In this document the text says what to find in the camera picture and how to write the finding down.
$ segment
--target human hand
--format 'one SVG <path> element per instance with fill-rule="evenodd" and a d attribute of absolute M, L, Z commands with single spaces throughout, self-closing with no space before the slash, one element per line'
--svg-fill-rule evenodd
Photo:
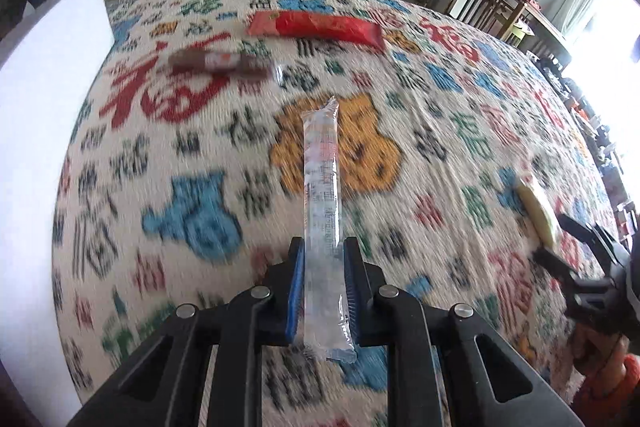
<path fill-rule="evenodd" d="M 585 377 L 594 377 L 592 389 L 596 397 L 612 393 L 624 380 L 624 360 L 629 345 L 624 335 L 603 335 L 576 324 L 569 343 L 575 368 Z"/>

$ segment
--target metal bolt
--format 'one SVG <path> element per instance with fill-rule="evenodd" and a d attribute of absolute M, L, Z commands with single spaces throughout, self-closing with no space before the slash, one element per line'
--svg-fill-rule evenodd
<path fill-rule="evenodd" d="M 378 293 L 382 297 L 392 299 L 393 297 L 398 297 L 398 294 L 400 292 L 398 291 L 398 288 L 391 284 L 383 284 L 382 286 L 380 286 L 380 288 L 378 288 Z"/>
<path fill-rule="evenodd" d="M 453 306 L 453 312 L 461 319 L 468 319 L 474 314 L 474 309 L 468 304 L 460 303 Z"/>
<path fill-rule="evenodd" d="M 178 315 L 181 319 L 188 319 L 189 317 L 193 317 L 196 314 L 196 306 L 193 304 L 181 304 L 178 306 L 178 309 L 175 311 L 175 314 Z"/>
<path fill-rule="evenodd" d="M 267 286 L 254 286 L 251 288 L 251 296 L 254 299 L 266 299 L 271 295 L 271 290 Z"/>

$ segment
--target patterned tablecloth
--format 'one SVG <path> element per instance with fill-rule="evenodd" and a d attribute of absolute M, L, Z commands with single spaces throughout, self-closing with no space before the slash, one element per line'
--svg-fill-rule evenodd
<path fill-rule="evenodd" d="M 386 52 L 249 38 L 261 9 L 375 21 Z M 346 234 L 389 282 L 442 308 L 471 303 L 564 393 L 571 324 L 529 261 L 538 239 L 514 177 L 534 172 L 556 210 L 615 228 L 582 138 L 524 55 L 397 0 L 122 0 L 110 17 L 116 43 L 73 129 L 53 230 L 83 401 L 176 305 L 229 301 L 303 235 L 300 112 L 331 94 Z M 167 58 L 185 46 L 273 57 L 284 81 L 175 74 Z M 567 235 L 561 253 L 593 272 Z M 265 425 L 383 425 L 385 364 L 382 348 L 353 365 L 267 349 Z"/>

